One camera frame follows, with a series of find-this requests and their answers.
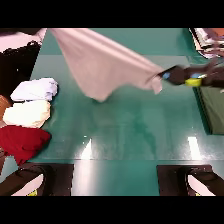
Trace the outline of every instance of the white cloth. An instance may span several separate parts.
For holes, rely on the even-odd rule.
[[[7,125],[40,128],[50,117],[50,106],[46,100],[14,103],[5,110],[3,121]]]
[[[104,101],[116,88],[133,85],[162,89],[163,69],[148,59],[87,28],[52,28],[77,84],[90,98]]]
[[[57,94],[58,83],[53,78],[21,82],[11,94],[13,101],[52,100]]]

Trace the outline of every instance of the dark green cloth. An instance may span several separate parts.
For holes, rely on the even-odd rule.
[[[212,134],[224,134],[224,93],[220,90],[212,87],[197,89]]]

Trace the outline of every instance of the beige cloth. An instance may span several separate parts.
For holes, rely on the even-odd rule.
[[[133,85],[162,89],[163,69],[148,59],[87,28],[52,28],[70,71],[84,94],[104,101],[116,88]]]
[[[50,106],[46,100],[14,103],[5,110],[3,121],[7,125],[40,128],[50,117]]]

